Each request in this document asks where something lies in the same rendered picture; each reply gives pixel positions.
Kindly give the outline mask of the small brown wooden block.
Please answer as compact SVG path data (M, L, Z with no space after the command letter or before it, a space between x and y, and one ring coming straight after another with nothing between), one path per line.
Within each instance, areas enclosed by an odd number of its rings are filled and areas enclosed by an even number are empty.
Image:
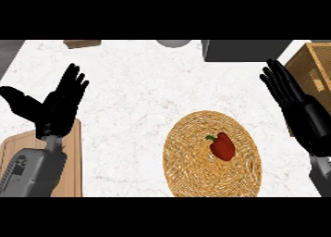
M101 45L101 40L64 40L64 44L70 49L83 48Z

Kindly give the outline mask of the round woven straw placemat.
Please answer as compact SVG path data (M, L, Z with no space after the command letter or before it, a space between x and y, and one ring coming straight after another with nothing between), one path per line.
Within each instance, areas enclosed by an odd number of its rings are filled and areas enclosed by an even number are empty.
M235 146L231 161L217 158L212 140L223 132ZM189 114L170 130L163 148L163 169L175 196L256 196L262 186L262 158L250 134L237 120L216 111Z

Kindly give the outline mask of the wooden cutting board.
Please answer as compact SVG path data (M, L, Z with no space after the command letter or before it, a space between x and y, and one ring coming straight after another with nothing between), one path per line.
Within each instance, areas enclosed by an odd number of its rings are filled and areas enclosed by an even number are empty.
M82 122L74 121L70 134L63 139L64 153L67 154L66 168L52 197L83 196L83 149L82 149ZM11 136L0 144L0 179L15 153L24 148L43 149L46 142L36 139L35 131Z

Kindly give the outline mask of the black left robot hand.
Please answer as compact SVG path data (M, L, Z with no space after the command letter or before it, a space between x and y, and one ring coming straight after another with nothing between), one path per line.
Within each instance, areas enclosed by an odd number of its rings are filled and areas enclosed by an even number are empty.
M12 113L35 123L38 139L70 134L88 84L80 67L70 64L57 90L48 94L43 103L14 87L0 87L0 96L9 103Z

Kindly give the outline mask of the wicker basket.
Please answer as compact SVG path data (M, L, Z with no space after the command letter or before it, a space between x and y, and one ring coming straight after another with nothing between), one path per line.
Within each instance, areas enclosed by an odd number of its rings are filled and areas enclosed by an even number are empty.
M331 43L306 43L285 68L331 115Z

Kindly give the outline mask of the red bell pepper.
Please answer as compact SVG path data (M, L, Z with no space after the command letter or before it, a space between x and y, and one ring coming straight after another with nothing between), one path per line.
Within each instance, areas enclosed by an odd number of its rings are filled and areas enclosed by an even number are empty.
M212 140L210 149L213 155L222 160L231 161L235 156L235 146L226 133L219 132L217 137L209 135L206 139Z

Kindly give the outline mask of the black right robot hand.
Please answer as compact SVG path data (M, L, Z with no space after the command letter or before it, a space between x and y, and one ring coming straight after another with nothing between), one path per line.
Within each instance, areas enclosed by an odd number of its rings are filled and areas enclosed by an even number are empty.
M282 109L287 125L306 151L331 156L331 115L319 100L306 94L278 60L269 59L260 79Z

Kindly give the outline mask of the dark grey appliance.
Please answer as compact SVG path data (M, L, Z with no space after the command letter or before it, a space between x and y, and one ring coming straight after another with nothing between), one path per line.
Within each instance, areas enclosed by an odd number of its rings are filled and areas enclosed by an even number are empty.
M203 40L206 62L265 62L278 59L291 40Z

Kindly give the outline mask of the grey round bowl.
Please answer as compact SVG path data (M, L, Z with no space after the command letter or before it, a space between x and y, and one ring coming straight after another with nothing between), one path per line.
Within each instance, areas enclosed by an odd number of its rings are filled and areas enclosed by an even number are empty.
M169 48L178 48L178 47L185 46L191 41L189 40L157 40L157 42Z

